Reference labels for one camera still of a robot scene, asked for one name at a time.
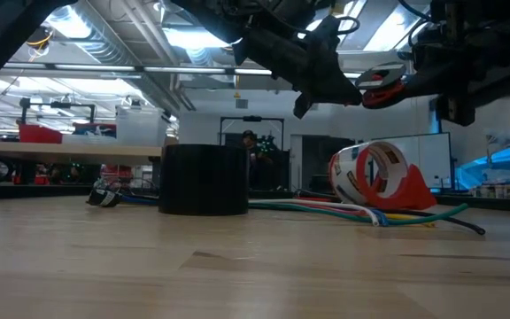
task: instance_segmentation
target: yellow cable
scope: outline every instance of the yellow cable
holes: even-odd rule
[[[418,218],[415,216],[409,216],[409,215],[403,215],[403,214],[385,214],[385,216],[387,216],[387,218],[389,218],[389,219],[397,220],[397,221],[407,221],[407,220],[412,220],[412,219]],[[428,227],[428,228],[435,228],[436,224],[434,222],[427,222],[427,223],[421,224],[421,226]]]
[[[44,44],[45,42],[49,41],[51,37],[52,37],[52,34],[50,34],[49,36],[47,36],[45,39],[42,39],[41,41],[37,41],[37,42],[35,42],[35,43],[27,42],[27,44],[28,44],[28,45],[39,45],[39,44]]]
[[[43,48],[44,46],[44,43],[41,43],[41,45],[39,45],[39,49],[36,51],[36,53],[40,52],[41,49]],[[35,61],[35,59],[38,58],[36,55],[32,56],[30,59],[29,59],[29,62],[33,62]]]

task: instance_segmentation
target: workbench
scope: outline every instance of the workbench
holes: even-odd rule
[[[150,165],[161,147],[0,142],[0,157],[40,163]]]
[[[509,318],[510,213],[485,237],[252,210],[0,200],[0,318]],[[449,209],[435,207],[432,212]]]

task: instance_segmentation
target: white cable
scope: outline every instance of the white cable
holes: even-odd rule
[[[250,204],[309,204],[309,205],[320,205],[320,206],[329,206],[329,207],[337,207],[337,208],[350,208],[350,209],[358,209],[362,210],[367,213],[367,215],[371,218],[371,222],[373,223],[373,226],[379,226],[379,219],[377,218],[377,215],[373,213],[369,208],[359,206],[359,205],[352,205],[352,204],[338,204],[338,203],[328,203],[328,202],[317,202],[313,200],[303,200],[303,199],[257,199],[257,200],[250,200]]]

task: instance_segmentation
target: shelf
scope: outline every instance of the shelf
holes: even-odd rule
[[[150,165],[161,147],[0,142],[0,157],[41,163]]]

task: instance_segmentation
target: ceiling light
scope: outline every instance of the ceiling light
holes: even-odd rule
[[[236,69],[237,75],[271,75],[270,70],[263,69]]]
[[[348,4],[345,5],[344,7],[344,14],[336,14],[335,17],[336,18],[340,18],[340,17],[352,17],[352,18],[356,18],[359,16],[359,14],[361,13],[361,11],[363,10],[363,7],[365,6],[365,3],[367,2],[367,0],[357,0],[357,1],[350,1]],[[306,30],[308,31],[314,31],[315,28],[317,28],[320,23],[322,22],[322,19],[318,19],[316,21],[313,21],[312,23],[310,23],[308,25],[308,27],[306,27]],[[350,21],[350,20],[343,20],[341,23],[340,23],[340,27],[338,28],[338,30],[349,30],[350,28],[353,27],[353,21]],[[306,35],[305,34],[298,34],[298,37],[300,39],[303,39]],[[343,40],[347,35],[339,35],[338,37],[340,38],[340,40]]]
[[[418,8],[427,12],[429,7],[423,5]],[[364,51],[389,51],[392,50],[411,30],[411,28],[419,21],[419,17],[409,12],[402,5],[398,5],[393,13],[390,14],[381,26],[375,32]]]
[[[54,67],[57,70],[72,70],[72,71],[108,71],[108,72],[134,72],[135,68],[132,66],[101,66],[101,65],[62,65],[57,64]]]
[[[18,128],[0,128],[0,133],[19,133]]]
[[[58,32],[72,39],[85,39],[92,34],[92,29],[76,13],[71,5],[54,11],[46,21],[57,29]]]
[[[361,76],[360,73],[346,72],[344,73],[345,77],[348,79],[357,79]]]
[[[223,67],[183,67],[183,66],[146,66],[143,68],[145,72],[164,72],[177,74],[225,74],[226,69]]]
[[[20,62],[7,62],[5,63],[5,68],[10,69],[45,69],[46,65],[43,63],[20,63]]]
[[[225,48],[229,43],[225,43],[208,31],[178,31],[171,28],[163,29],[166,39],[171,45],[181,47],[187,50],[202,48]]]

